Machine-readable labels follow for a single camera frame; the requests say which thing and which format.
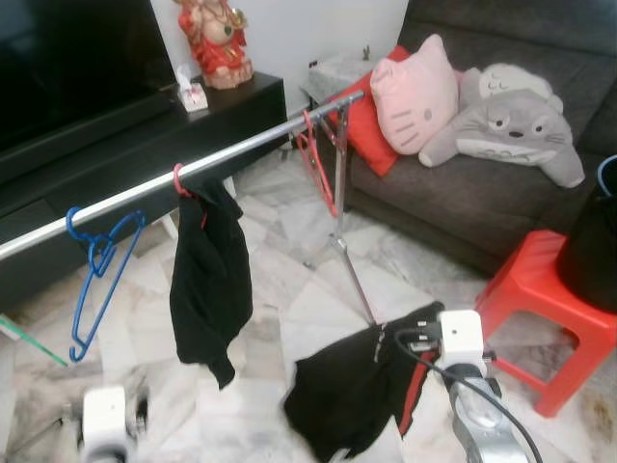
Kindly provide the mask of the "lace-covered side table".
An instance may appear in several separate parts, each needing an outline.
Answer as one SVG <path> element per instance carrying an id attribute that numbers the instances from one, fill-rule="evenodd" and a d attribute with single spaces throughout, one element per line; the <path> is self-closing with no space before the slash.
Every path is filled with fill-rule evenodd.
<path id="1" fill-rule="evenodd" d="M 344 89 L 356 84 L 376 66 L 373 58 L 356 54 L 338 54 L 309 63 L 304 83 L 300 85 L 311 105 L 330 101 Z"/>

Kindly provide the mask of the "black soundbar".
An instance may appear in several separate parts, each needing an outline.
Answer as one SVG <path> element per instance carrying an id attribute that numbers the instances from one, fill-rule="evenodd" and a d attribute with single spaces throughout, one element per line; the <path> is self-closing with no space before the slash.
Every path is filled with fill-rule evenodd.
<path id="1" fill-rule="evenodd" d="M 0 182 L 30 174 L 36 168 L 67 157 L 68 154 L 105 140 L 151 118 L 171 112 L 177 106 L 164 93 L 138 98 L 101 115 L 53 129 L 34 140 L 19 143 L 12 149 L 0 150 Z"/>

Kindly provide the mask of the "blue plastic hanger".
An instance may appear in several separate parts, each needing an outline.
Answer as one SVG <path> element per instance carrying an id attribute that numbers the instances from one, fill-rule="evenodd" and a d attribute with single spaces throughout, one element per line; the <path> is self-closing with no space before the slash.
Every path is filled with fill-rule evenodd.
<path id="1" fill-rule="evenodd" d="M 114 294 L 118 290 L 124 270 L 135 251 L 135 247 L 143 231 L 148 225 L 147 217 L 141 210 L 128 213 L 120 219 L 109 233 L 98 234 L 79 231 L 74 226 L 75 216 L 83 211 L 83 207 L 72 207 L 65 217 L 66 230 L 75 241 L 87 244 L 87 277 L 76 299 L 76 306 L 71 322 L 70 336 L 73 344 L 67 354 L 74 363 L 83 361 L 95 340 L 98 327 L 104 321 Z M 106 294 L 100 305 L 88 317 L 87 304 L 90 286 L 111 275 L 112 281 L 106 284 Z"/>

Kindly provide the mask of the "red plastic stool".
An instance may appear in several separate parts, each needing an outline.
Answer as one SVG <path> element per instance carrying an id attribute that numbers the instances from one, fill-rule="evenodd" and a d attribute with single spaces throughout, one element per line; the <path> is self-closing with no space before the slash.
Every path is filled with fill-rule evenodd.
<path id="1" fill-rule="evenodd" d="M 564 366 L 548 380 L 498 357 L 495 366 L 539 393 L 534 410 L 552 419 L 617 348 L 617 316 L 585 303 L 568 290 L 556 268 L 567 238 L 548 230 L 530 231 L 496 277 L 480 292 L 476 311 L 489 340 L 515 313 L 554 322 L 577 340 Z"/>

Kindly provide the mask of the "black flat television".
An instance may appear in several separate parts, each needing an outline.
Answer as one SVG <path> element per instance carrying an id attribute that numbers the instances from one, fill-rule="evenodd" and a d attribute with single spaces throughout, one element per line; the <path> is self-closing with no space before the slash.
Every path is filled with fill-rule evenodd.
<path id="1" fill-rule="evenodd" d="M 0 151 L 173 83 L 149 0 L 0 0 Z"/>

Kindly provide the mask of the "pink cat face cushion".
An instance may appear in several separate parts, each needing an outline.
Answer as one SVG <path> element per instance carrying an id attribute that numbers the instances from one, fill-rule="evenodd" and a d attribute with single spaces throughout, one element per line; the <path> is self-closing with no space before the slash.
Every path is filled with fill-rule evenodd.
<path id="1" fill-rule="evenodd" d="M 458 74 L 437 34 L 401 61 L 379 62 L 370 90 L 385 140 L 402 155 L 418 154 L 458 112 Z"/>

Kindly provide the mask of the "red laughing Buddha statue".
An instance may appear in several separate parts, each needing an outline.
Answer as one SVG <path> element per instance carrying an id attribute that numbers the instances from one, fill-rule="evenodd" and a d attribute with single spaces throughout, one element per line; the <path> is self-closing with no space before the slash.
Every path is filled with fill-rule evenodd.
<path id="1" fill-rule="evenodd" d="M 253 78 L 244 30 L 247 19 L 228 0 L 173 0 L 179 5 L 177 21 L 201 70 L 206 87 L 237 88 Z"/>

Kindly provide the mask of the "black TV console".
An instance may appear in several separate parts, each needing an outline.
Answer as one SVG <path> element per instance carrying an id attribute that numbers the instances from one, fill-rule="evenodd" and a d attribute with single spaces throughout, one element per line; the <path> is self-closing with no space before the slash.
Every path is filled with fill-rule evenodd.
<path id="1" fill-rule="evenodd" d="M 251 138 L 287 120 L 283 83 L 257 73 L 242 87 L 207 90 L 208 107 L 180 107 L 21 176 L 0 181 L 0 244 L 74 206 L 121 191 Z M 14 312 L 85 264 L 83 243 L 65 233 L 0 261 L 0 313 Z"/>

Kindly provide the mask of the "silver metal clothes rack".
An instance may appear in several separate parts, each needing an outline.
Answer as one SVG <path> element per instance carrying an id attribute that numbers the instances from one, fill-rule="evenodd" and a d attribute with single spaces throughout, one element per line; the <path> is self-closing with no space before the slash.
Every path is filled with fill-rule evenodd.
<path id="1" fill-rule="evenodd" d="M 303 116 L 296 115 L 294 118 L 287 119 L 285 123 L 265 129 L 265 131 L 258 133 L 258 135 L 247 138 L 247 140 L 242 142 L 234 143 L 234 145 L 229 146 L 227 149 L 217 150 L 215 153 L 208 154 L 206 157 L 186 164 L 186 166 L 182 164 L 181 180 L 185 185 L 188 185 L 189 182 L 199 182 L 205 179 L 222 179 L 222 177 L 227 177 L 229 174 L 237 174 L 241 172 L 241 169 L 252 166 L 261 155 L 268 154 L 277 145 L 289 140 L 291 133 L 299 132 L 303 127 Z M 73 220 L 75 228 L 80 232 L 104 234 L 109 232 L 112 229 L 112 225 L 116 224 L 127 213 L 138 210 L 145 213 L 150 224 L 154 224 L 160 217 L 166 216 L 168 212 L 174 210 L 177 207 L 177 203 L 179 203 L 171 182 L 168 181 L 171 173 L 172 171 L 141 182 L 141 184 L 132 186 L 132 188 L 112 195 L 112 197 L 102 199 L 95 204 L 88 204 L 88 206 L 83 207 L 83 211 L 79 212 Z M 65 217 L 49 222 L 47 225 L 63 224 Z M 38 229 L 36 228 L 26 233 L 34 232 Z M 35 244 L 31 244 L 30 247 L 22 248 L 22 250 L 16 252 L 8 253 L 3 251 L 5 243 L 12 242 L 22 237 L 23 234 L 18 235 L 17 238 L 0 244 L 0 261 L 11 259 L 13 256 L 18 255 L 18 253 L 31 250 L 37 244 L 57 237 L 61 233 L 69 235 L 65 230 L 57 230 L 49 234 L 48 237 L 37 239 Z M 0 314 L 17 313 L 19 306 L 14 312 Z"/>

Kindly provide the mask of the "dark grey sofa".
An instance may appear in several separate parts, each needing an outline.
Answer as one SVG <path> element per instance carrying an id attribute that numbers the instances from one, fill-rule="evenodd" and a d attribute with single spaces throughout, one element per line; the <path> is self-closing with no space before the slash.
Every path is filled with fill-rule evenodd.
<path id="1" fill-rule="evenodd" d="M 395 61 L 437 34 L 459 70 L 524 68 L 563 98 L 587 171 L 616 150 L 614 0 L 410 0 L 398 25 Z M 351 210 L 488 274 L 530 231 L 569 232 L 595 184 L 563 189 L 537 168 L 466 155 L 435 168 L 400 155 L 378 177 L 351 143 L 347 172 Z"/>

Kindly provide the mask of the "red cushion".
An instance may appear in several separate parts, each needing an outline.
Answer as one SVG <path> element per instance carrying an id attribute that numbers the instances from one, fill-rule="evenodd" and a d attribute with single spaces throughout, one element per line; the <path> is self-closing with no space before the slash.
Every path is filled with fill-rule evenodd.
<path id="1" fill-rule="evenodd" d="M 364 93 L 362 98 L 358 98 L 348 107 L 348 141 L 353 149 L 357 150 L 358 155 L 365 160 L 375 176 L 384 177 L 389 169 L 395 166 L 400 154 L 385 140 L 382 128 L 376 119 L 376 105 L 371 96 L 371 74 L 373 71 L 368 71 L 351 87 L 345 88 L 332 97 L 331 101 L 355 92 Z"/>

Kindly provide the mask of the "black hanging garment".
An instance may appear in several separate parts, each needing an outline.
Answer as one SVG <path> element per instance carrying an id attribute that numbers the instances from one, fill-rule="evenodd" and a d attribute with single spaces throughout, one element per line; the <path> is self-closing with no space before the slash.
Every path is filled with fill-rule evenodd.
<path id="1" fill-rule="evenodd" d="M 177 358 L 203 365 L 219 388 L 232 383 L 229 345 L 253 313 L 250 253 L 242 208 L 220 179 L 186 185 L 169 290 Z"/>

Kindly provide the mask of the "red plastic hanger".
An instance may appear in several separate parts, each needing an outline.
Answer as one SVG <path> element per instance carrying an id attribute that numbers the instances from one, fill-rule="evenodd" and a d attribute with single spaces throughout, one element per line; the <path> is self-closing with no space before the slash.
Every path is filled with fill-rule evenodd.
<path id="1" fill-rule="evenodd" d="M 207 210 L 207 199 L 204 199 L 197 191 L 190 190 L 185 188 L 184 184 L 182 184 L 180 171 L 182 168 L 182 163 L 176 163 L 173 167 L 173 186 L 174 189 L 179 195 L 179 198 L 182 202 L 190 202 L 191 204 L 196 204 L 198 207 L 199 219 L 200 219 L 200 229 L 206 229 L 208 222 L 208 210 Z"/>
<path id="2" fill-rule="evenodd" d="M 322 202 L 326 204 L 330 215 L 336 219 L 339 212 L 335 204 L 334 189 L 332 189 L 330 178 L 327 176 L 325 167 L 323 167 L 320 150 L 317 146 L 317 137 L 314 135 L 314 118 L 308 110 L 303 111 L 303 121 L 305 128 L 295 136 L 296 150 L 303 159 L 309 179 L 313 180 L 314 185 L 317 186 Z"/>

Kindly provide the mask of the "dark garment with red trim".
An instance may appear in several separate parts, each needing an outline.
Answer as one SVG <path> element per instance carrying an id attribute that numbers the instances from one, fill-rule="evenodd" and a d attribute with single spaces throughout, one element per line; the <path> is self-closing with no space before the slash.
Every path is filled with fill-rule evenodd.
<path id="1" fill-rule="evenodd" d="M 389 421 L 405 435 L 429 369 L 406 356 L 395 335 L 419 322 L 436 321 L 442 310 L 442 303 L 422 306 L 295 363 L 283 413 L 318 463 L 330 462 L 343 449 L 348 458 L 357 457 Z"/>

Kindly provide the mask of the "black round bin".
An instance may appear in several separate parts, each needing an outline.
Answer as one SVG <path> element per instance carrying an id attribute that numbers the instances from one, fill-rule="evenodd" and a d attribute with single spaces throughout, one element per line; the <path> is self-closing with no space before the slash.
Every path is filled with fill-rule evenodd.
<path id="1" fill-rule="evenodd" d="M 578 300 L 611 314 L 617 314 L 617 206 L 604 174 L 616 159 L 613 154 L 599 164 L 598 185 L 575 220 L 556 264 L 561 282 Z"/>

